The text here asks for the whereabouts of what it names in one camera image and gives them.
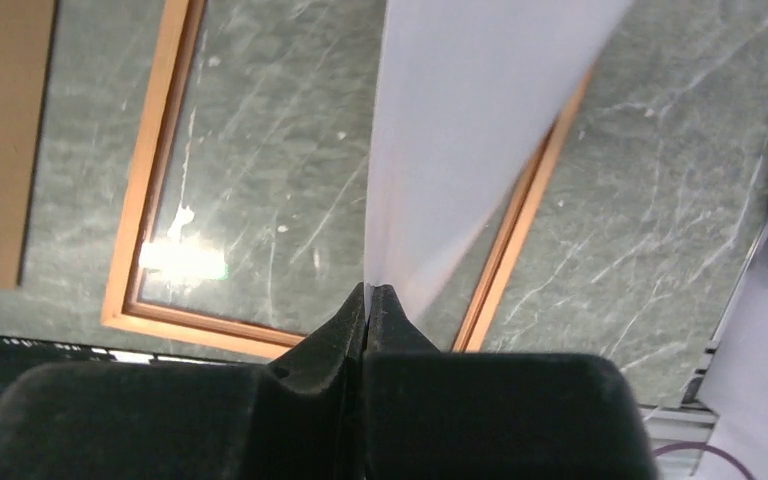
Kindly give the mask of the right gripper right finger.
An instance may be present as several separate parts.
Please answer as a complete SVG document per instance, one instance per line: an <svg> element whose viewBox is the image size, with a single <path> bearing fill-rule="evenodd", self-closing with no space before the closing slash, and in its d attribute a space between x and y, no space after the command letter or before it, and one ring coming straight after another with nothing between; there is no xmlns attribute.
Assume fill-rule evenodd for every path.
<svg viewBox="0 0 768 480"><path fill-rule="evenodd" d="M370 479L654 479L630 386L580 353L451 353L369 293L362 360Z"/></svg>

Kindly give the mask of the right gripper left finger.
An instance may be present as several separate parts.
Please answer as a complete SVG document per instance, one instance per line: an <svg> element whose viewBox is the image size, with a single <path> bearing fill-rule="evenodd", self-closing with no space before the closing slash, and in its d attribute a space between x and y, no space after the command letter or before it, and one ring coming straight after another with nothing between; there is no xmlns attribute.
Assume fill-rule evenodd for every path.
<svg viewBox="0 0 768 480"><path fill-rule="evenodd" d="M0 479L350 479L357 286L267 364L61 361L0 398Z"/></svg>

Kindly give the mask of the wooden picture frame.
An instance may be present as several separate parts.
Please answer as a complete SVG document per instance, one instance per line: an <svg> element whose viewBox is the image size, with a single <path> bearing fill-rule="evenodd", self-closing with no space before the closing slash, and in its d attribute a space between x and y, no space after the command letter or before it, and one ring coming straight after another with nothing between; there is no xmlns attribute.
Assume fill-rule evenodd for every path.
<svg viewBox="0 0 768 480"><path fill-rule="evenodd" d="M101 320L274 358L361 280L382 1L168 1Z"/></svg>

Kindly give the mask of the sunset photo print board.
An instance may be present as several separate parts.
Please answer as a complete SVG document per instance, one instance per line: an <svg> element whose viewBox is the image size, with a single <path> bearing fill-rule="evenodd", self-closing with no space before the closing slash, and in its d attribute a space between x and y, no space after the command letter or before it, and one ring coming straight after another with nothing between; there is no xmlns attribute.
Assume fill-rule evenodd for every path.
<svg viewBox="0 0 768 480"><path fill-rule="evenodd" d="M391 1L376 85L364 281L407 317L438 297L629 9Z"/></svg>

